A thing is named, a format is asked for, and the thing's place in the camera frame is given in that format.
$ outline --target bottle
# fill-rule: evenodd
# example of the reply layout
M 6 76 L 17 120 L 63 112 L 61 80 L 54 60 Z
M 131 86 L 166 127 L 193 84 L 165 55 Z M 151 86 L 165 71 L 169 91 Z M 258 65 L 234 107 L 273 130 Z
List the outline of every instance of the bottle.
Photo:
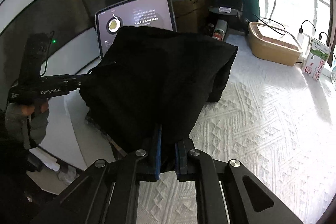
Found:
M 224 41 L 226 30 L 227 22 L 225 20 L 218 19 L 212 38 Z

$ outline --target food container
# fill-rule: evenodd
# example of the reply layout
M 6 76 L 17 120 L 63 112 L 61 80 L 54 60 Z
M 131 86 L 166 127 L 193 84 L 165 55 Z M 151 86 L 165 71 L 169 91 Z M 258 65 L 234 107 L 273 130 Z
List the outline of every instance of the food container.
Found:
M 283 30 L 274 27 L 280 33 Z M 249 43 L 253 55 L 258 58 L 294 66 L 302 54 L 302 48 L 295 37 L 286 33 L 280 35 L 263 23 L 249 24 Z

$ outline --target gray glove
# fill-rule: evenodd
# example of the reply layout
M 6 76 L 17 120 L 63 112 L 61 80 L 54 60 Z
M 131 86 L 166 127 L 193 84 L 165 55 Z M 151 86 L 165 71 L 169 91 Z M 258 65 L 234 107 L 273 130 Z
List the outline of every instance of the gray glove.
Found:
M 46 102 L 46 106 L 43 113 L 39 113 L 36 117 L 30 121 L 30 139 L 34 140 L 36 144 L 39 144 L 44 139 L 47 124 L 49 109 Z M 33 106 L 21 106 L 16 103 L 8 105 L 6 110 L 5 125 L 9 137 L 14 138 L 20 142 L 26 142 L 25 131 L 27 131 L 26 117 L 31 115 L 34 111 Z

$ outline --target white textured bedspread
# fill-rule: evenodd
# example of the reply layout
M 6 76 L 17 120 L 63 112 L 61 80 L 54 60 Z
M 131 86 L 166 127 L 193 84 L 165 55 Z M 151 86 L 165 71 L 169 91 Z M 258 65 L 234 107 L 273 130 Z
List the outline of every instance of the white textured bedspread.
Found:
M 331 80 L 256 58 L 245 37 L 218 103 L 206 104 L 190 137 L 214 159 L 240 160 L 305 224 L 336 193 L 336 91 Z M 193 182 L 175 173 L 141 182 L 137 223 L 197 223 Z

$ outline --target milk carton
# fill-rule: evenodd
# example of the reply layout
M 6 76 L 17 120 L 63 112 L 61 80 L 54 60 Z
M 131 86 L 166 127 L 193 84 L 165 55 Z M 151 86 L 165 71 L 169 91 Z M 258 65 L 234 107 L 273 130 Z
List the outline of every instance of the milk carton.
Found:
M 303 66 L 303 73 L 316 81 L 319 80 L 329 54 L 330 48 L 326 44 L 316 38 L 312 38 L 310 52 L 306 64 Z

